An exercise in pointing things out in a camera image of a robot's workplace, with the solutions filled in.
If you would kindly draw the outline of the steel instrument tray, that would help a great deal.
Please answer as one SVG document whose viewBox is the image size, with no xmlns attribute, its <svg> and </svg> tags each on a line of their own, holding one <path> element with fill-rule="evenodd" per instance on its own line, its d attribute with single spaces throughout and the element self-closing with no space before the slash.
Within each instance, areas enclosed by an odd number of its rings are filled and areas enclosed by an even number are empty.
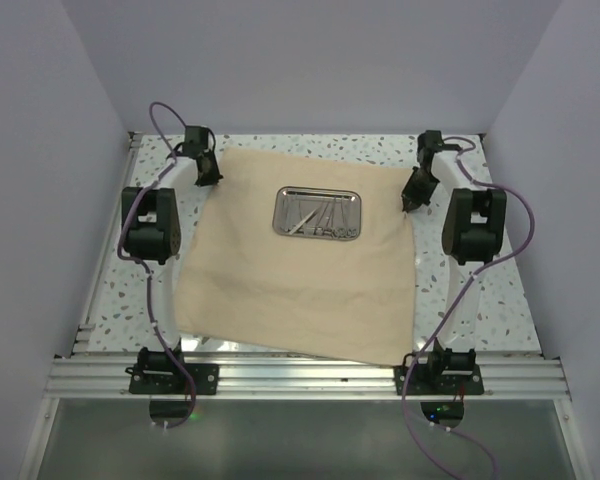
<svg viewBox="0 0 600 480">
<path fill-rule="evenodd" d="M 286 186 L 276 194 L 272 227 L 286 237 L 353 241 L 362 230 L 362 200 L 353 191 Z"/>
</svg>

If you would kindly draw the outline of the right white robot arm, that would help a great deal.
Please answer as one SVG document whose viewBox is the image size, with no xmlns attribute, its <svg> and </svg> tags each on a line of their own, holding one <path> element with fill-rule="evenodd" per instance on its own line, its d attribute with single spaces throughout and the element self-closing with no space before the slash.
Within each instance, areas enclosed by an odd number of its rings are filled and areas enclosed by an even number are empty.
<svg viewBox="0 0 600 480">
<path fill-rule="evenodd" d="M 441 232 L 449 283 L 444 325 L 433 335 L 433 350 L 453 359 L 475 353 L 475 323 L 481 290 L 476 273 L 499 255 L 504 240 L 507 193 L 482 185 L 458 158 L 475 144 L 445 140 L 438 130 L 417 137 L 417 165 L 401 192 L 402 210 L 428 206 L 438 187 L 449 195 Z"/>
</svg>

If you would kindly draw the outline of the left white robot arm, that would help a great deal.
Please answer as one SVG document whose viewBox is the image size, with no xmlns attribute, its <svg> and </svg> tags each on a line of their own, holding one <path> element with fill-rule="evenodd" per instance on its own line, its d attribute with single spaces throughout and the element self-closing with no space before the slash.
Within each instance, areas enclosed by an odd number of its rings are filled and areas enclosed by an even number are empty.
<svg viewBox="0 0 600 480">
<path fill-rule="evenodd" d="M 165 349 L 174 350 L 181 343 L 173 301 L 175 261 L 183 237 L 178 199 L 193 187 L 215 186 L 222 179 L 215 147 L 210 128 L 188 125 L 184 140 L 167 157 L 157 178 L 121 193 L 117 255 L 143 268 L 150 331 Z"/>
</svg>

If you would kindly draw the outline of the beige cloth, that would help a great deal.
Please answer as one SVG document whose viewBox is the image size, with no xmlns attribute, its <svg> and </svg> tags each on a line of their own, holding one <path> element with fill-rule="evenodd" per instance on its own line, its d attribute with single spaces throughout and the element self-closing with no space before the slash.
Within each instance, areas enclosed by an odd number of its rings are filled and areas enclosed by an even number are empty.
<svg viewBox="0 0 600 480">
<path fill-rule="evenodd" d="M 393 366 L 413 347 L 413 228 L 407 168 L 226 149 L 173 297 L 179 331 L 308 355 Z M 285 187 L 359 195 L 350 241 L 274 231 Z"/>
</svg>

